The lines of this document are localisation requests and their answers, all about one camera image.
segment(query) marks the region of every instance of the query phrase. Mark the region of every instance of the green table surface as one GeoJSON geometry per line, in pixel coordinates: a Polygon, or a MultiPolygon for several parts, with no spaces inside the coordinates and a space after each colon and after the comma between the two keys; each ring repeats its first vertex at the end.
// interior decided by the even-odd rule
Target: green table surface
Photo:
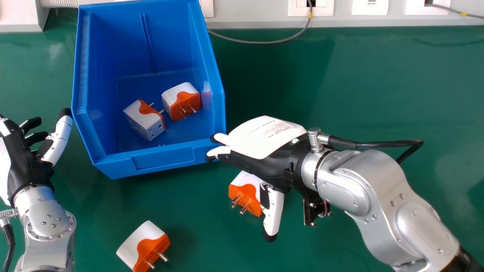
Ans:
{"type": "MultiPolygon", "coordinates": [[[[61,10],[43,33],[0,35],[3,115],[41,116],[50,131],[70,106],[76,17],[61,10]]],[[[221,33],[257,40],[294,31],[221,33]]],[[[424,139],[402,165],[408,181],[484,264],[484,27],[309,29],[280,45],[212,43],[229,130],[266,114],[359,141],[424,139]]],[[[156,271],[390,270],[342,211],[303,226],[295,192],[286,196],[276,242],[266,243],[261,220],[230,207],[227,187],[238,172],[214,163],[110,180],[91,165],[75,128],[52,182],[78,221],[76,271],[129,271],[116,250],[146,220],[172,242],[169,262],[158,261],[156,271]]],[[[16,262],[24,245],[13,224],[16,262]]]]}

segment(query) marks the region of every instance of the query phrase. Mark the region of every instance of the white wall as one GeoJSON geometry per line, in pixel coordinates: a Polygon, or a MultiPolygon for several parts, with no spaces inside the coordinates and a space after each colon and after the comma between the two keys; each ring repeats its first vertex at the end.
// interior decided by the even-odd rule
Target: white wall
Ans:
{"type": "MultiPolygon", "coordinates": [[[[311,27],[484,25],[484,20],[449,13],[444,16],[405,15],[406,0],[390,0],[387,16],[353,16],[352,0],[335,0],[333,17],[314,17],[311,27]]],[[[213,0],[209,28],[297,28],[306,17],[288,17],[287,0],[213,0]]],[[[451,7],[484,15],[484,0],[451,0],[451,7]]]]}

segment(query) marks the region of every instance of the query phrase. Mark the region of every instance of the robotic hand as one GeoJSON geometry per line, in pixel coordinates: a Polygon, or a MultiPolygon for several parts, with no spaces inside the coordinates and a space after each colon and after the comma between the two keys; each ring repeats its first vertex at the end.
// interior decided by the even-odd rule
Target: robotic hand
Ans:
{"type": "Polygon", "coordinates": [[[40,117],[20,125],[0,115],[0,197],[11,210],[0,212],[0,226],[9,244],[3,271],[14,256],[15,238],[9,219],[19,217],[25,232],[25,253],[16,272],[73,270],[76,220],[54,196],[50,182],[71,133],[71,110],[63,109],[51,134],[27,133],[41,124],[40,117]],[[30,147],[42,142],[39,150],[30,147]]]}
{"type": "MultiPolygon", "coordinates": [[[[317,218],[331,216],[330,204],[344,210],[373,256],[396,272],[483,271],[407,182],[399,164],[423,144],[421,140],[360,143],[268,116],[211,140],[223,146],[207,153],[208,162],[218,159],[264,181],[263,208],[279,206],[273,211],[282,211],[283,204],[272,201],[268,191],[264,207],[262,186],[282,194],[294,188],[303,196],[305,225],[316,227],[317,218]],[[396,160],[373,150],[405,146],[410,148],[396,160]]],[[[267,224],[266,214],[264,237],[269,242],[275,239],[281,213],[274,213],[272,224],[267,224]]]]}

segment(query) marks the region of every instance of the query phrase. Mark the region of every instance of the white and orange plug adapter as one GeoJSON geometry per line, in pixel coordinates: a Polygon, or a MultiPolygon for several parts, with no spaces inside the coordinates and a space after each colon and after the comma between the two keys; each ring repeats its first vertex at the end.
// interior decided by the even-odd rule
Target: white and orange plug adapter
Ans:
{"type": "Polygon", "coordinates": [[[154,269],[159,258],[168,261],[163,253],[169,246],[168,235],[151,221],[146,221],[122,243],[116,255],[134,272],[146,272],[154,269]]]}
{"type": "Polygon", "coordinates": [[[163,107],[173,121],[178,121],[202,108],[200,93],[190,82],[181,83],[161,94],[163,107]]]}
{"type": "Polygon", "coordinates": [[[228,197],[232,200],[232,208],[242,206],[241,214],[249,211],[251,214],[260,217],[262,208],[260,206],[260,184],[264,181],[260,178],[241,171],[228,186],[228,197]]]}
{"type": "Polygon", "coordinates": [[[134,101],[123,110],[131,128],[138,132],[143,138],[152,141],[166,130],[165,121],[160,112],[156,111],[141,99],[134,101]]]}

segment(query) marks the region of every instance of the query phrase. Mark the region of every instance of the blue plastic bin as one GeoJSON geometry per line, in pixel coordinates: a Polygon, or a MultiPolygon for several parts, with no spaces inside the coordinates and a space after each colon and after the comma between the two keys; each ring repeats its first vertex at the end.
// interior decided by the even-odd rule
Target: blue plastic bin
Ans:
{"type": "Polygon", "coordinates": [[[198,0],[143,0],[79,8],[72,98],[93,165],[112,179],[204,163],[225,132],[225,96],[198,0]],[[123,109],[136,99],[163,108],[161,93],[183,82],[201,93],[186,120],[164,115],[151,142],[123,109]]]}

